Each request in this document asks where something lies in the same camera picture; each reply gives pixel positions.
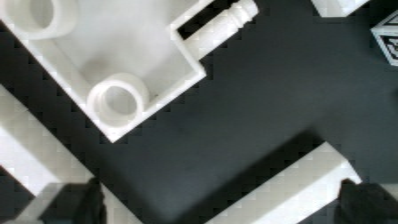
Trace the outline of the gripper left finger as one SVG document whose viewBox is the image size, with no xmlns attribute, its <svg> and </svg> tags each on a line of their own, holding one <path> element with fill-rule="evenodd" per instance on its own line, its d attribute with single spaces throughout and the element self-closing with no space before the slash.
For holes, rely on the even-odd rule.
<svg viewBox="0 0 398 224">
<path fill-rule="evenodd" d="M 107 224 L 106 194 L 97 178 L 63 187 L 40 220 L 45 224 Z"/>
</svg>

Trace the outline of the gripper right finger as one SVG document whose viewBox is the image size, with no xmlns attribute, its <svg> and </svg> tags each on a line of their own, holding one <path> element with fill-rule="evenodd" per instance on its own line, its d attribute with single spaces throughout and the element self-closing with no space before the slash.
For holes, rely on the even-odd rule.
<svg viewBox="0 0 398 224">
<path fill-rule="evenodd" d="M 398 224 L 398 183 L 342 182 L 335 224 Z"/>
</svg>

